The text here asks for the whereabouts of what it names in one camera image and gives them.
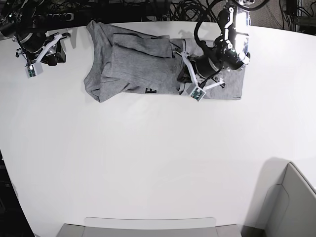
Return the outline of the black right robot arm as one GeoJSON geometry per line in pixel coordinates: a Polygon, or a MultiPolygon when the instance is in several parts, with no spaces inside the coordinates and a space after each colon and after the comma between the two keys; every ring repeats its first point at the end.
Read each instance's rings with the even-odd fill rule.
{"type": "Polygon", "coordinates": [[[67,28],[90,21],[129,23],[171,20],[172,0],[2,0],[0,38],[19,45],[28,77],[39,75],[42,64],[66,62],[61,41],[71,37],[67,28]]]}

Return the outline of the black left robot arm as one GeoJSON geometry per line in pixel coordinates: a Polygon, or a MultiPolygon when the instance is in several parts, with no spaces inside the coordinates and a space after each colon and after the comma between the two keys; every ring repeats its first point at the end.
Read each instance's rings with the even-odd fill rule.
{"type": "Polygon", "coordinates": [[[238,0],[227,0],[223,9],[215,15],[213,8],[219,4],[219,0],[213,0],[198,19],[194,29],[194,40],[203,51],[203,55],[194,59],[196,73],[203,78],[198,83],[204,87],[211,79],[220,74],[224,69],[240,71],[250,62],[249,3],[238,0]],[[207,16],[211,16],[220,29],[220,35],[215,39],[213,46],[208,46],[206,41],[200,39],[198,32],[207,16]]]}

